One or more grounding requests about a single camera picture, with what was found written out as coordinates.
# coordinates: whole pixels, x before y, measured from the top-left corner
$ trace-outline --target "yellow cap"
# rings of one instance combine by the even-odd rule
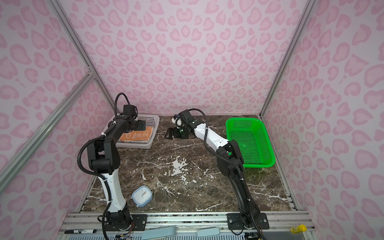
[[[304,224],[299,225],[298,227],[302,232],[305,232],[307,230],[307,227]]]

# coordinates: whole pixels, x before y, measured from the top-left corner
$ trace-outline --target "orange towel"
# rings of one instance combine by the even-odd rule
[[[152,136],[153,127],[146,127],[145,131],[132,131],[123,133],[119,138],[119,142],[137,142],[148,141]]]

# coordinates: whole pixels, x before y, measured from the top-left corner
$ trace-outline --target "basket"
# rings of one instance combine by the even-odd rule
[[[262,121],[256,118],[230,118],[226,121],[227,139],[236,140],[244,167],[271,167],[276,158]]]
[[[153,127],[153,133],[148,143],[128,143],[128,142],[117,142],[116,147],[129,147],[129,148],[143,148],[150,149],[153,143],[153,139],[155,138],[157,128],[159,126],[160,118],[156,115],[148,115],[148,114],[138,114],[137,120],[144,120],[146,126]]]

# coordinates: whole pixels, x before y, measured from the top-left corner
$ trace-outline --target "pink leopard print wallpaper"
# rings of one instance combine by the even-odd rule
[[[306,0],[62,0],[114,98],[259,113]]]
[[[323,240],[384,238],[384,1],[321,0],[265,120]]]
[[[0,196],[0,239],[56,237],[90,182],[76,163],[83,144],[99,136],[113,111],[92,82]],[[86,152],[83,165],[88,168]]]
[[[44,0],[0,3],[0,173],[86,73]]]

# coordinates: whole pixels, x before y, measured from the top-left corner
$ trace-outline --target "clock face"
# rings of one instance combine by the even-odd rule
[[[140,205],[151,197],[152,193],[147,187],[142,187],[133,195],[136,204]]]

